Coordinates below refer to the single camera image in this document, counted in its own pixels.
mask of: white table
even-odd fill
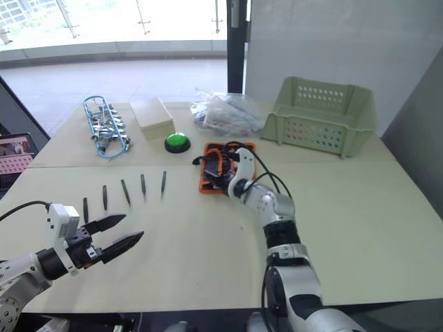
[[[157,140],[146,143],[150,154],[149,158],[141,156],[142,165],[136,159],[127,166],[103,165],[102,159],[89,158],[71,165],[60,161],[58,167],[51,167],[51,145],[68,136],[62,127],[33,163],[33,167],[40,163],[39,167],[26,170],[0,201],[0,213],[41,199],[74,205],[81,214],[82,199],[87,196],[92,220],[103,214],[101,189],[106,184],[109,211],[124,212],[127,218],[95,235],[95,243],[108,246],[124,234],[145,231],[134,248],[109,264],[96,264],[77,277],[57,280],[27,311],[173,311],[260,305],[266,251],[260,222],[238,202],[198,192],[199,168],[189,162],[201,153],[205,142],[217,139],[195,131],[185,107],[167,106],[176,129],[191,137],[190,151],[168,154],[161,148],[163,140]],[[443,296],[443,223],[378,138],[371,138],[360,156],[348,160],[253,141],[293,194],[299,234],[323,286],[325,304]],[[92,143],[87,143],[91,153]],[[163,170],[168,177],[162,200]],[[147,179],[146,203],[140,173]],[[123,196],[121,178],[128,186],[131,208]],[[44,209],[36,206],[3,221],[2,258],[47,248],[45,220]]]

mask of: plastic bag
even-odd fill
[[[257,116],[257,105],[239,93],[213,93],[198,90],[203,98],[190,106],[194,123],[205,132],[218,136],[241,137],[258,135],[264,120]]]

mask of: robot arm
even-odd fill
[[[108,248],[95,248],[91,236],[117,225],[124,214],[110,214],[78,228],[72,206],[51,204],[46,229],[53,248],[43,249],[0,264],[0,332],[13,331],[23,308],[52,286],[52,281],[78,269],[104,264],[136,245],[143,232],[129,234]]]
[[[243,202],[262,222],[268,248],[265,282],[269,310],[277,317],[287,317],[297,332],[364,332],[346,314],[323,306],[320,282],[298,236],[292,199],[253,183],[253,154],[245,148],[236,153],[234,177],[218,183],[227,184],[227,195]]]

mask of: tiled floor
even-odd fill
[[[90,95],[131,102],[199,99],[196,88],[227,90],[226,59],[167,59],[3,69],[0,75],[52,136]]]

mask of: green basket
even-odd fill
[[[288,77],[261,138],[345,158],[357,154],[376,129],[370,89]]]

